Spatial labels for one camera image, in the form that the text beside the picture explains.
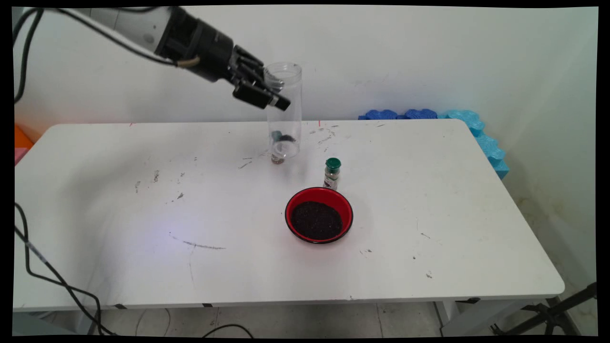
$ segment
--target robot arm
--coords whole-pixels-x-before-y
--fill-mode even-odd
[[[179,6],[151,7],[145,12],[121,9],[77,9],[154,54],[216,82],[235,86],[233,96],[264,109],[286,110],[290,101],[264,81],[263,62],[233,40]]]

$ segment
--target jar lid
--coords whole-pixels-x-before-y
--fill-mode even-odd
[[[326,166],[329,169],[339,169],[339,167],[341,167],[341,161],[337,158],[331,157],[326,160]]]

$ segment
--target bowl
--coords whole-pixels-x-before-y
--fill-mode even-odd
[[[328,205],[328,206],[334,208],[335,211],[337,211],[339,213],[339,216],[341,216],[341,222],[343,223],[343,225],[341,227],[341,232],[339,232],[339,234],[336,235],[335,237],[332,237],[329,239],[322,239],[322,240],[307,238],[307,237],[303,236],[302,234],[300,234],[299,232],[297,232],[295,230],[295,228],[292,226],[292,221],[291,221],[290,216],[292,215],[292,211],[295,209],[295,207],[297,207],[298,205],[300,205],[306,201],[316,201],[318,203],[323,203],[325,205]],[[332,190],[332,189],[324,188],[324,187],[306,188],[306,189],[298,192],[297,194],[294,194],[292,196],[292,198],[290,198],[290,200],[288,201],[288,204],[286,205],[286,210],[284,211],[284,217],[286,219],[286,224],[288,225],[288,228],[296,237],[299,237],[300,239],[304,240],[305,242],[315,243],[315,244],[330,243],[330,242],[334,242],[334,241],[338,240],[339,238],[343,237],[347,233],[347,231],[350,230],[351,223],[354,220],[354,214],[352,212],[350,202],[347,201],[347,199],[343,195],[341,195],[339,192],[337,192],[336,190]]]

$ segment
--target floor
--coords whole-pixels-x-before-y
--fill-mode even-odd
[[[468,304],[459,304],[465,310]],[[63,326],[72,311],[45,318]],[[502,322],[506,330],[533,316],[519,311]],[[236,323],[255,338],[408,338],[440,336],[432,303],[250,306],[225,308],[113,309],[102,312],[104,325],[119,335],[202,337],[221,325]],[[526,334],[543,334],[544,326]],[[560,328],[555,334],[563,334]],[[492,335],[484,329],[477,336]],[[212,333],[216,338],[247,338],[239,328]]]

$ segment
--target spice bottle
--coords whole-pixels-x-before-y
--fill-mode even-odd
[[[323,187],[337,190],[337,183],[339,182],[339,168],[341,167],[341,161],[334,157],[326,160],[326,168],[324,169],[324,184]]]

